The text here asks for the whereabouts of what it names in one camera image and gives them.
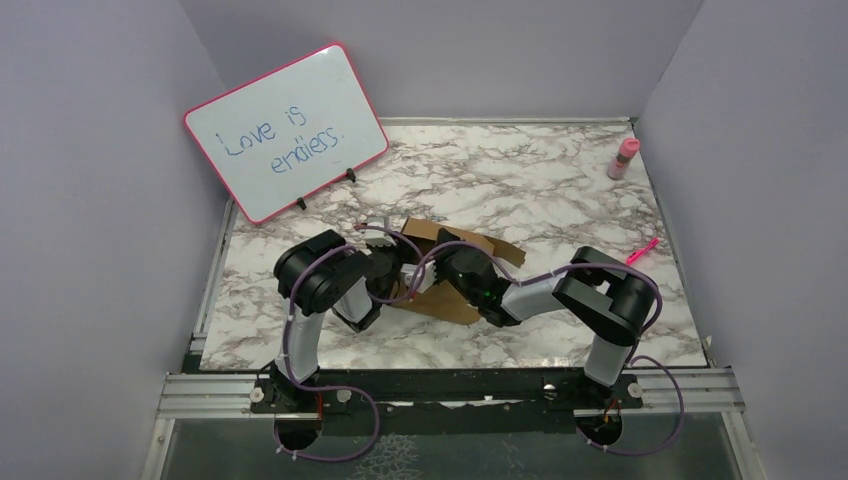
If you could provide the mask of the brown cardboard box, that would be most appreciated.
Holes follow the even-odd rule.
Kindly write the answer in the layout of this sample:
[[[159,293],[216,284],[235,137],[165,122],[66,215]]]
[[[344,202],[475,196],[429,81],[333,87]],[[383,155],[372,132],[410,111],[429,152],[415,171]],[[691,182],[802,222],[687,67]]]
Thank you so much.
[[[494,261],[520,267],[526,259],[524,250],[496,237],[413,217],[407,218],[401,234],[424,254],[452,241],[465,244],[431,257],[425,270],[432,271],[434,279],[422,282],[409,299],[395,304],[397,308],[462,325],[481,319],[496,327],[519,323],[501,307],[511,282],[496,271]]]

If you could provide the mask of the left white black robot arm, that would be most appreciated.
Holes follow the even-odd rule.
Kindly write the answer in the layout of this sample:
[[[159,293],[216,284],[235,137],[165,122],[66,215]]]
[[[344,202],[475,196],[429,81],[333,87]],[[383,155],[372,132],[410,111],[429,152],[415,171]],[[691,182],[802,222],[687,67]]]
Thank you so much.
[[[333,312],[356,332],[367,329],[396,291],[401,267],[422,257],[408,238],[386,233],[388,244],[370,245],[366,254],[329,229],[277,260],[273,275],[286,300],[287,317],[280,353],[270,367],[269,389],[288,409],[302,410],[313,401],[310,378],[319,371],[317,347],[325,314]]]

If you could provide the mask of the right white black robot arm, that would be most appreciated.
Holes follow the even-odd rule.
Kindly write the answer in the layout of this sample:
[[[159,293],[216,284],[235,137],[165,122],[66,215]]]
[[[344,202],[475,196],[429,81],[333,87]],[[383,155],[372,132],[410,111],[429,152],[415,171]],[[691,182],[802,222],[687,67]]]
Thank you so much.
[[[431,253],[437,280],[449,282],[496,327],[559,310],[589,327],[594,338],[576,384],[579,398],[592,407],[616,395],[625,364],[662,309],[656,282],[590,246],[579,248],[569,264],[526,280],[498,274],[492,255],[445,228]]]

